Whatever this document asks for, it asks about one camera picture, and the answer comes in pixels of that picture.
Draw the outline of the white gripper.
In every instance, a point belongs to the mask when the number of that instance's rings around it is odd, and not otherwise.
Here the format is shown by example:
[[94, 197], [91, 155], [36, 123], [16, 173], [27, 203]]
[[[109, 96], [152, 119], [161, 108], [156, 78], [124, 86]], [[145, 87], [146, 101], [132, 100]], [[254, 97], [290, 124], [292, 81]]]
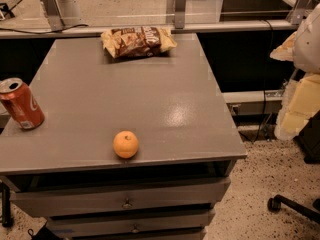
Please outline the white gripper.
[[294, 62], [307, 74], [299, 81], [290, 80], [282, 98], [274, 134], [280, 140], [298, 136], [309, 120], [320, 111], [320, 4], [270, 57]]

